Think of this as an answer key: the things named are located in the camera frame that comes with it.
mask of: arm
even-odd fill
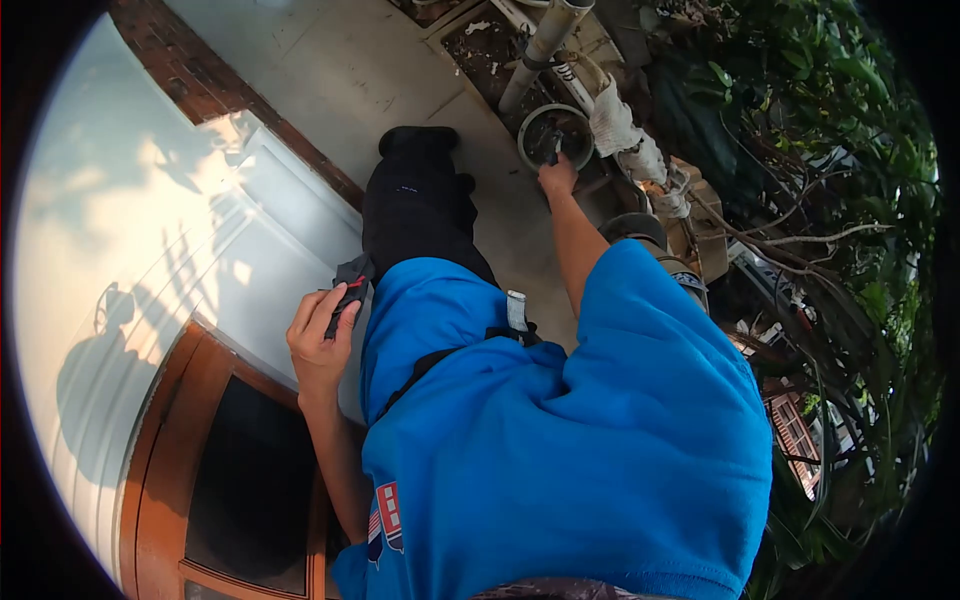
[[[359,301],[341,313],[334,339],[324,339],[333,309],[346,290],[342,283],[333,290],[304,296],[287,329],[287,344],[300,384],[297,402],[310,430],[333,512],[350,543],[361,543],[367,540],[372,485],[361,467],[360,448],[351,424],[337,402]]]
[[[570,298],[573,316],[580,318],[580,299],[584,295],[587,276],[610,244],[590,223],[573,199],[577,170],[563,153],[557,153],[557,164],[540,168],[540,185],[553,213],[553,241],[557,249],[560,274]]]

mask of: soil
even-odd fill
[[[568,110],[554,108],[539,114],[527,127],[523,136],[523,152],[534,164],[543,164],[557,149],[559,136],[561,151],[577,163],[592,141],[589,131],[587,119]]]
[[[441,41],[446,52],[460,65],[464,75],[494,112],[513,74],[505,65],[519,56],[516,50],[518,36],[518,31],[507,17],[496,7],[488,5],[485,11],[447,34]],[[523,96],[518,110],[497,115],[511,135],[516,137],[523,120],[536,108],[551,103],[575,106],[566,90],[561,91],[561,87],[552,80],[551,73],[541,74],[537,83]]]

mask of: glass panel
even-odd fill
[[[810,444],[808,444],[806,440],[797,440],[797,449],[800,450],[801,456],[813,458],[813,452],[810,451]]]
[[[800,430],[800,427],[797,426],[797,423],[793,422],[786,426],[790,430],[790,435],[793,436],[793,441],[796,442],[804,436],[804,433]]]
[[[197,472],[186,558],[251,584],[305,594],[315,468],[303,417],[232,377]]]
[[[190,580],[183,581],[183,598],[184,600],[238,600],[233,596],[220,593],[216,589],[195,584]]]

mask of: blue t-shirt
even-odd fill
[[[463,600],[530,577],[739,596],[760,542],[772,438],[750,368],[634,240],[587,280],[566,357],[523,348],[505,295],[437,258],[376,288],[363,348],[370,535],[333,576],[347,600]]]

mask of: wooden door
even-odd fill
[[[124,591],[144,600],[324,598],[328,514],[296,395],[190,324],[133,451]]]

